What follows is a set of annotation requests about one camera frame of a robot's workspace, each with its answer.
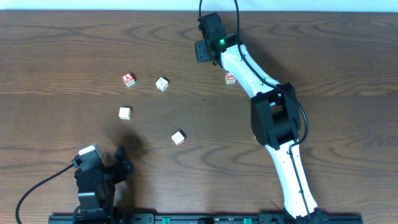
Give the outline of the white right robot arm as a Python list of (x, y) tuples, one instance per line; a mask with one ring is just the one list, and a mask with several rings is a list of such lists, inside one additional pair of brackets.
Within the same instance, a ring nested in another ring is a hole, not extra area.
[(307, 116), (289, 83), (281, 85), (249, 55), (236, 34), (205, 34), (195, 44), (199, 62), (213, 62), (232, 73), (251, 100), (251, 127), (271, 155), (284, 194), (287, 213), (310, 218), (318, 205), (308, 187), (300, 160), (301, 121)]

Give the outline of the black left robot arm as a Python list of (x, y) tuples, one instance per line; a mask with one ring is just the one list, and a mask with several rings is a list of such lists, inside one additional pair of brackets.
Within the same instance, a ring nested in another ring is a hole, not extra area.
[(123, 146), (114, 154), (111, 166), (102, 162), (102, 152), (97, 144), (86, 146), (72, 160), (80, 202), (81, 220), (111, 221), (114, 219), (115, 185), (127, 179), (134, 167)]

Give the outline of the red letter E block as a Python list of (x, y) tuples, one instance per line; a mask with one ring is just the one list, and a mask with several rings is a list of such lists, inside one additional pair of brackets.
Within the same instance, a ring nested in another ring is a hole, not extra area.
[(234, 84), (234, 83), (236, 83), (236, 77), (232, 73), (226, 72), (225, 73), (225, 82), (227, 85)]

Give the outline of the white block with cow picture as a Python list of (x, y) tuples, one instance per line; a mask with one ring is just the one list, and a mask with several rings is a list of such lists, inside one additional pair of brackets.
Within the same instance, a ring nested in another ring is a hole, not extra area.
[(120, 119), (131, 119), (131, 109), (122, 107), (119, 109), (119, 118)]

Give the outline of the white block with number three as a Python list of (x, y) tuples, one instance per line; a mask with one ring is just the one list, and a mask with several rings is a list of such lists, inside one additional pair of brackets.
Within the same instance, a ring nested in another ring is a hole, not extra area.
[(160, 77), (156, 83), (156, 87), (164, 92), (169, 87), (169, 81), (166, 78)]

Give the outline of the white block near centre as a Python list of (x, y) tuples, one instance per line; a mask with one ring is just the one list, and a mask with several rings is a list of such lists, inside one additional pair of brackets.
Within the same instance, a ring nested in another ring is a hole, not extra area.
[(182, 131), (177, 131), (172, 135), (172, 141), (177, 145), (181, 145), (185, 141), (185, 135)]

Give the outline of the red letter A block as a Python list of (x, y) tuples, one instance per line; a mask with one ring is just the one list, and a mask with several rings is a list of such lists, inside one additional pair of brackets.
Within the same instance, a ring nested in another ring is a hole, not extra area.
[(127, 87), (133, 86), (136, 83), (135, 78), (131, 73), (126, 73), (121, 78)]

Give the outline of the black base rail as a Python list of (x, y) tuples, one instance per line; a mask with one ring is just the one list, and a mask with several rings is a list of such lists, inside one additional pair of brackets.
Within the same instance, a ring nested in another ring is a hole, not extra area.
[(330, 215), (320, 211), (310, 218), (294, 219), (283, 213), (260, 213), (258, 215), (154, 215), (134, 213), (115, 219), (118, 224), (362, 224), (359, 215)]

